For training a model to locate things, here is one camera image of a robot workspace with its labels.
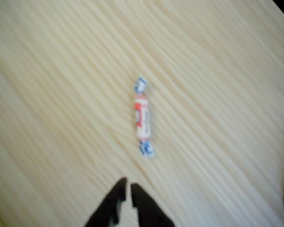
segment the light wood surface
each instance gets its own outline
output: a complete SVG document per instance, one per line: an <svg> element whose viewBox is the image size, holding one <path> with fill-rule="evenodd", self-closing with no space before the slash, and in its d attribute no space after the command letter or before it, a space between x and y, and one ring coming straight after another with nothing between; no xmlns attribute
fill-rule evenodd
<svg viewBox="0 0 284 227"><path fill-rule="evenodd" d="M139 74L151 159L135 137ZM122 176L177 227L284 227L272 1L0 0L0 227L83 226ZM120 226L138 226L130 199Z"/></svg>

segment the black plastic claw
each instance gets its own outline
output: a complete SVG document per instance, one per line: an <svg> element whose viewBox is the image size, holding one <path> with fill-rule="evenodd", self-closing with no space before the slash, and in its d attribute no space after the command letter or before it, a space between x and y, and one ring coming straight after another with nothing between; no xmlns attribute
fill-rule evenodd
<svg viewBox="0 0 284 227"><path fill-rule="evenodd" d="M137 183L131 184L133 207L138 209L140 227L175 227L155 200Z"/></svg>
<svg viewBox="0 0 284 227"><path fill-rule="evenodd" d="M85 227L110 227L119 223L121 203L126 200L126 184L126 178L115 184Z"/></svg>

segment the candy wrapper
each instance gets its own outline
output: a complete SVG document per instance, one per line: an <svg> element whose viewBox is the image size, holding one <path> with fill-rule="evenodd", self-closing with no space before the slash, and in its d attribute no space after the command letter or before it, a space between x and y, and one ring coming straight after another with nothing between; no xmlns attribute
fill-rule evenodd
<svg viewBox="0 0 284 227"><path fill-rule="evenodd" d="M155 154L150 138L151 138L151 120L148 99L144 92L146 89L146 80L139 77L134 90L136 92L134 105L137 124L137 138L140 141L140 151L146 157L151 157Z"/></svg>

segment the wooden table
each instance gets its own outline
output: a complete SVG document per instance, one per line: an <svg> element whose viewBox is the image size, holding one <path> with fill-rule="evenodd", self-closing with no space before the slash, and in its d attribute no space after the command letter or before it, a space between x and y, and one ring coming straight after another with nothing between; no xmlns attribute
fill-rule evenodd
<svg viewBox="0 0 284 227"><path fill-rule="evenodd" d="M139 74L151 159L135 137ZM272 1L0 0L0 226L81 227L122 176L177 227L284 227ZM120 226L138 226L130 200Z"/></svg>

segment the red and white candy wrapper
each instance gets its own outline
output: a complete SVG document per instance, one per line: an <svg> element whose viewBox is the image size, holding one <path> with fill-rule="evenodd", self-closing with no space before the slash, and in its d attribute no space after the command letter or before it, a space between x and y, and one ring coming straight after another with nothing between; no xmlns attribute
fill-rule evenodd
<svg viewBox="0 0 284 227"><path fill-rule="evenodd" d="M137 138L140 141L140 151L146 157L155 154L150 138L151 138L151 120L148 99L144 94L146 89L146 80L139 77L134 90L136 92L134 105L137 124Z"/></svg>

